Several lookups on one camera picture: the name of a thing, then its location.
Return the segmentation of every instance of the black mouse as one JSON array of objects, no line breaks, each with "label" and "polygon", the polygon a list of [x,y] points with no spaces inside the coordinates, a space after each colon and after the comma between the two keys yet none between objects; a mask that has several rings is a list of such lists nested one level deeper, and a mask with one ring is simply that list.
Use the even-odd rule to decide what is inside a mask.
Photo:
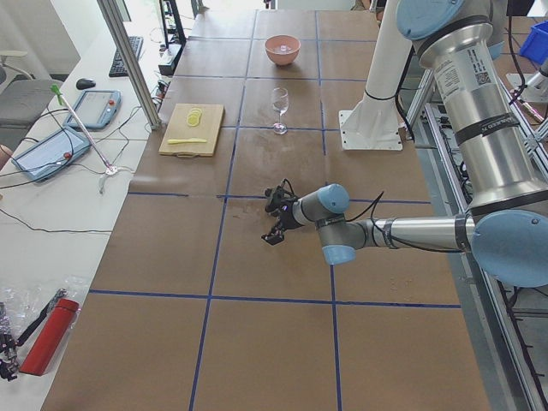
[{"label": "black mouse", "polygon": [[78,90],[86,90],[87,88],[95,87],[95,80],[92,79],[79,79],[76,81],[76,88]]}]

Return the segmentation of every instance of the black keyboard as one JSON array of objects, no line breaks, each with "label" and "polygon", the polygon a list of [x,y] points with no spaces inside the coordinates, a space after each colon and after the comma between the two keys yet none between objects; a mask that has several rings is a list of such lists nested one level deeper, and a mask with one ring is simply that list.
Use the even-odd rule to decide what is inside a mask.
[{"label": "black keyboard", "polygon": [[[143,38],[140,36],[129,36],[129,43],[131,48],[134,49],[135,56],[139,59],[140,49],[143,47]],[[112,66],[110,66],[109,77],[127,77],[128,71],[123,65],[122,56],[120,51],[116,50],[114,58],[112,59]]]}]

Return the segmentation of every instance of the white robotic arm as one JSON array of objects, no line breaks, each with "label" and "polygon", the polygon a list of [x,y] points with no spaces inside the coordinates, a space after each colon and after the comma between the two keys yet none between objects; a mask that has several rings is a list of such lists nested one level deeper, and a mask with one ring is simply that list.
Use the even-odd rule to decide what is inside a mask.
[{"label": "white robotic arm", "polygon": [[[389,0],[387,11],[397,2]],[[527,156],[490,55],[502,49],[506,1],[400,0],[396,10],[400,33],[435,75],[467,165],[474,187],[467,215],[350,222],[342,186],[298,198],[282,184],[265,192],[265,210],[277,223],[263,239],[276,244],[286,229],[314,223],[331,265],[363,247],[415,247],[471,252],[489,274],[515,286],[548,284],[548,184]]]}]

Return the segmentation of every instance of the wooden cutting board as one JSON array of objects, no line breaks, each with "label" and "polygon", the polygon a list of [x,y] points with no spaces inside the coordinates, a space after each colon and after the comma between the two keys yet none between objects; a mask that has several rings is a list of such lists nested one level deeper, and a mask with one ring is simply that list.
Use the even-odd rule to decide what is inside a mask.
[{"label": "wooden cutting board", "polygon": [[[200,124],[187,125],[187,116],[191,109],[202,110]],[[171,115],[159,153],[164,156],[203,156],[211,157],[215,153],[224,106],[221,104],[176,104]],[[168,144],[168,140],[204,139],[206,143]]]}]

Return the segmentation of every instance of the gray cushion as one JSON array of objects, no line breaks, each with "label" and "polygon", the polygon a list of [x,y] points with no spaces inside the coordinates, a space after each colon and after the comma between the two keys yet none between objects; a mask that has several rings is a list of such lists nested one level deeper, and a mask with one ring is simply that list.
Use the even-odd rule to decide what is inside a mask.
[{"label": "gray cushion", "polygon": [[18,80],[0,94],[0,127],[30,128],[54,97],[51,85],[61,86],[58,80]]}]

